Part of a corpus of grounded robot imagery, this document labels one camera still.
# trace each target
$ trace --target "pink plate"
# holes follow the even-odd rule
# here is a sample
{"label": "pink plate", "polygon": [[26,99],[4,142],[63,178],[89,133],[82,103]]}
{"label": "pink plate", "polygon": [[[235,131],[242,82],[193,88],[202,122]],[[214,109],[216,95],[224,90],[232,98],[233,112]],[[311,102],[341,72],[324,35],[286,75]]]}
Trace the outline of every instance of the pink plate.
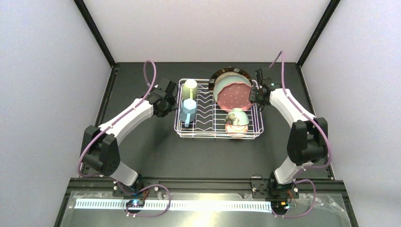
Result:
{"label": "pink plate", "polygon": [[251,86],[243,82],[233,82],[225,86],[217,95],[217,104],[221,109],[230,112],[233,108],[249,110]]}

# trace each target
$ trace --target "white wall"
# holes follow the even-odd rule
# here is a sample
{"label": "white wall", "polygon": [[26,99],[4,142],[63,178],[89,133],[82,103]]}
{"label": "white wall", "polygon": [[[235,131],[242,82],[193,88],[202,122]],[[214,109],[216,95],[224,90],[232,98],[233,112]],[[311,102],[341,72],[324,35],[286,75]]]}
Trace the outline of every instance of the white wall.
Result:
{"label": "white wall", "polygon": [[110,67],[72,0],[2,0],[0,31],[0,226],[53,226]]}
{"label": "white wall", "polygon": [[360,226],[401,226],[401,3],[341,1],[302,68]]}
{"label": "white wall", "polygon": [[116,61],[296,62],[329,0],[85,0]]}

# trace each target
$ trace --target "black table surface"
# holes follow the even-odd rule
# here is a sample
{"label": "black table surface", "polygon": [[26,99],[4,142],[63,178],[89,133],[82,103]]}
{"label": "black table surface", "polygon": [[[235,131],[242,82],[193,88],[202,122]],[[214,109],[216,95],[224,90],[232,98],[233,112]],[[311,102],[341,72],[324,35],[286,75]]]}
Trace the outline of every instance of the black table surface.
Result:
{"label": "black table surface", "polygon": [[[280,81],[281,65],[268,70],[268,63],[157,63],[157,77],[178,81],[182,78],[209,79],[225,67],[238,67],[254,77],[264,69],[264,77]],[[119,63],[103,122],[129,106],[147,90],[143,63]],[[148,79],[153,70],[148,65]],[[308,111],[310,106],[294,63],[285,64],[286,87]],[[249,178],[254,174],[268,177],[287,157],[290,127],[272,106],[263,112],[264,132],[254,140],[180,138],[174,131],[174,115],[152,117],[135,128],[120,144],[121,160],[147,177],[171,178]],[[328,178],[325,169],[308,170],[301,178]]]}

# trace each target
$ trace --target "glass panel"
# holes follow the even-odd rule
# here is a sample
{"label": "glass panel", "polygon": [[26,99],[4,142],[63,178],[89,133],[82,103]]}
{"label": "glass panel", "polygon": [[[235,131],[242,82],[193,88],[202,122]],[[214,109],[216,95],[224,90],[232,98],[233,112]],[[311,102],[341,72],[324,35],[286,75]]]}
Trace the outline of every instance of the glass panel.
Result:
{"label": "glass panel", "polygon": [[[237,194],[172,193],[175,200],[252,200],[243,199]],[[111,192],[73,192],[66,207],[62,227],[99,227],[99,226],[149,226],[149,227],[232,227],[232,226],[270,226],[270,227],[350,227],[340,194],[317,194],[314,209],[301,218],[279,218],[271,213],[232,212],[232,211],[168,211],[157,218],[127,217],[124,210],[74,209],[78,198],[117,199]],[[313,195],[300,194],[297,206],[288,215],[305,212],[312,202]],[[160,211],[141,211],[153,214]]]}

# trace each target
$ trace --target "cup handle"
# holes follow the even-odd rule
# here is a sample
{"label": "cup handle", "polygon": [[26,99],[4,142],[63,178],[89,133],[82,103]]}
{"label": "cup handle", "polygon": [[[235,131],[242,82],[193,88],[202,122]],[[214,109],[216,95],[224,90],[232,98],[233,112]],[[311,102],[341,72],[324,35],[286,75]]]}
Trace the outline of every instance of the cup handle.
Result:
{"label": "cup handle", "polygon": [[185,126],[188,127],[189,126],[189,119],[191,117],[190,113],[187,113],[187,119],[185,119]]}

